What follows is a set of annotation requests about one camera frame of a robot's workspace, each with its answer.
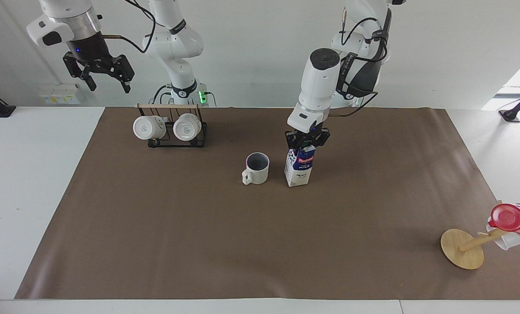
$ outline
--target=blue and white carton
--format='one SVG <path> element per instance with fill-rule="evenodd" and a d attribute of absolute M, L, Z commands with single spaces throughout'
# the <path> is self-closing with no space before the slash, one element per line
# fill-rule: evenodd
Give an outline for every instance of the blue and white carton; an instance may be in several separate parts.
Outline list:
<path fill-rule="evenodd" d="M 293 149 L 289 150 L 285 163 L 285 177 L 290 187 L 308 183 L 315 151 L 316 147 L 312 145 L 300 149 L 297 154 Z"/>

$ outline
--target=round wooden base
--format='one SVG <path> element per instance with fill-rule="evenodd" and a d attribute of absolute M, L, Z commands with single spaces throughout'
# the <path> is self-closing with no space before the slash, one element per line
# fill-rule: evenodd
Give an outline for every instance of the round wooden base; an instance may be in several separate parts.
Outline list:
<path fill-rule="evenodd" d="M 440 238 L 440 245 L 444 255 L 454 263 L 454 265 L 464 270 L 476 270 L 483 265 L 485 257 L 480 245 L 466 252 L 462 252 L 460 245 L 473 240 L 473 236 L 459 229 L 450 229 Z"/>

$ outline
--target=brown mat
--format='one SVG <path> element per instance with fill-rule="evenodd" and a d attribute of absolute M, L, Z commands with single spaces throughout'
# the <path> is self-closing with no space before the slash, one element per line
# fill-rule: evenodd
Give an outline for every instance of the brown mat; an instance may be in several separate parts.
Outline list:
<path fill-rule="evenodd" d="M 16 298 L 520 300 L 520 247 L 485 245 L 477 271 L 441 252 L 496 204 L 445 111 L 331 118 L 289 188 L 290 111 L 204 110 L 206 148 L 148 149 L 136 109 L 106 109 Z M 254 151 L 270 177 L 244 186 Z"/>

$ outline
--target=white table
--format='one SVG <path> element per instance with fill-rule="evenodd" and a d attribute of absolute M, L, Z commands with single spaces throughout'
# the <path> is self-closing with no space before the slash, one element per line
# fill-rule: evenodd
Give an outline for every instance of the white table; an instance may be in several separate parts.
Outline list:
<path fill-rule="evenodd" d="M 11 118 L 0 119 L 0 313 L 520 311 L 520 302 L 508 301 L 12 300 L 102 112 L 103 108 L 21 107 Z M 520 202 L 520 124 L 501 123 L 495 112 L 449 115 L 495 196 Z"/>

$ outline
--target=black circular cap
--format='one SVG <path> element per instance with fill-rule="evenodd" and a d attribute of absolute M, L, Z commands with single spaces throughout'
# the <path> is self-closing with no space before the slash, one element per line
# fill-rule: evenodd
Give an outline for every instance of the black circular cap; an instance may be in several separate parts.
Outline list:
<path fill-rule="evenodd" d="M 338 65 L 339 54 L 335 50 L 329 48 L 316 49 L 312 54 L 310 54 L 310 62 L 317 70 L 328 70 Z"/>

